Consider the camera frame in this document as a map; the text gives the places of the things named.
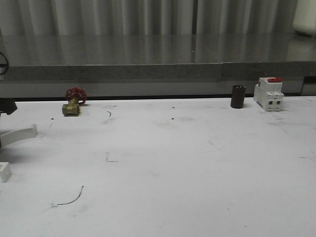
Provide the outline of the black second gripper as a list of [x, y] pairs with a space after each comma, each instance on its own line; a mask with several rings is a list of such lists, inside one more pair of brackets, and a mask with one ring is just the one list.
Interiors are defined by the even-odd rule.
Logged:
[[17, 110], [16, 103], [12, 98], [0, 99], [0, 113], [10, 115]]

